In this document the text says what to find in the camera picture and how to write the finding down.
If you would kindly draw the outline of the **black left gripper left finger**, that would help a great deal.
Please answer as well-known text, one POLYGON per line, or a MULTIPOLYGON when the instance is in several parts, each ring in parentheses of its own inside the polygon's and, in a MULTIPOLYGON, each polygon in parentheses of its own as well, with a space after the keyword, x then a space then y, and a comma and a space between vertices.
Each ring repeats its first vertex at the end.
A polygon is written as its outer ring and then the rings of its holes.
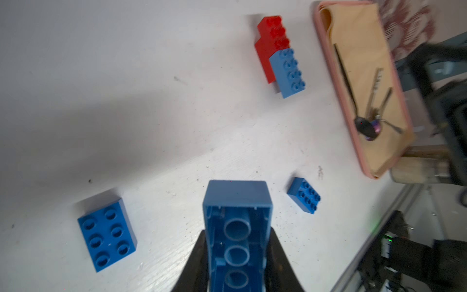
POLYGON ((209 261, 206 232, 202 230, 172 292, 207 292, 209 261))

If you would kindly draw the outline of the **small blue lego brick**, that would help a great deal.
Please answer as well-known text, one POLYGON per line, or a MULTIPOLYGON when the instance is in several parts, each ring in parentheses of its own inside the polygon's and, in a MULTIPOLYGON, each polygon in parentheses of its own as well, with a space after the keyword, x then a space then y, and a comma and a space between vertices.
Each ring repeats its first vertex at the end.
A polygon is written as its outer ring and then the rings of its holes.
POLYGON ((77 219, 96 272, 134 253, 136 236, 123 199, 77 219))

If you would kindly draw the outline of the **long red lego brick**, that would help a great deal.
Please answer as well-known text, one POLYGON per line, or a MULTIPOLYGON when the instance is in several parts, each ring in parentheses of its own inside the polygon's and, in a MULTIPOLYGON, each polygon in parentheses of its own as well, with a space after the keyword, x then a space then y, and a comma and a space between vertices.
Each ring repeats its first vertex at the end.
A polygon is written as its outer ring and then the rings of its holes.
POLYGON ((260 38, 255 43, 255 49, 268 83, 273 83, 276 81, 276 77, 269 58, 277 51, 290 48, 290 40, 282 25, 282 17, 279 15, 264 17, 257 25, 257 29, 260 38))

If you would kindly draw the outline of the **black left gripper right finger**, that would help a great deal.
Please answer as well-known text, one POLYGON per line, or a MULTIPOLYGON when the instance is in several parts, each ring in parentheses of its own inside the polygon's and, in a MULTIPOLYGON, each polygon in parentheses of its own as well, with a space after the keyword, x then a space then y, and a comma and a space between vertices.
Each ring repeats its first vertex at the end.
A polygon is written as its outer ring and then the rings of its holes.
POLYGON ((304 292, 273 228, 266 252, 265 291, 304 292))

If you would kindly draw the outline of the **blue square lego brick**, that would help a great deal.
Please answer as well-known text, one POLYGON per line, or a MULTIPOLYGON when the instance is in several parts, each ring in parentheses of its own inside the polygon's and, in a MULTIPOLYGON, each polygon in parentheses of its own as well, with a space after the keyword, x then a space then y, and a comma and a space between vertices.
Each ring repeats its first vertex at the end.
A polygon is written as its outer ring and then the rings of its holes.
POLYGON ((295 177, 287 194, 301 210, 309 214, 314 214, 317 211, 318 204, 321 201, 321 196, 305 178, 295 177))

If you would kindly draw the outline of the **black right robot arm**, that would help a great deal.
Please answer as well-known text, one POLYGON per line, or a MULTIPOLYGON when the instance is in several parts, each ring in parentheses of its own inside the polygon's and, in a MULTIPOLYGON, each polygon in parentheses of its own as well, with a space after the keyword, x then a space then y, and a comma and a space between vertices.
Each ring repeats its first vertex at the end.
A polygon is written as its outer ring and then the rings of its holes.
MULTIPOLYGON (((439 89, 432 87, 431 60, 465 62, 466 47, 425 43, 406 58, 436 131, 443 135, 447 160, 402 157, 390 174, 397 183, 467 184, 467 82, 454 80, 439 89)), ((386 233, 381 238, 383 263, 401 274, 425 283, 433 292, 464 292, 467 289, 467 244, 436 240, 426 246, 386 233)))

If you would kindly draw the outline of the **light blue long lego brick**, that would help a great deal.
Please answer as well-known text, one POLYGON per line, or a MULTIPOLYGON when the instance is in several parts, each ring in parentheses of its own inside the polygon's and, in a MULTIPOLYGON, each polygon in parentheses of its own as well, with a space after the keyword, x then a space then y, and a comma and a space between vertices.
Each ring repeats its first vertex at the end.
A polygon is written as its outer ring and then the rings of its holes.
POLYGON ((302 72, 298 68, 292 48, 277 51, 269 58, 269 62, 284 99, 305 89, 302 72))

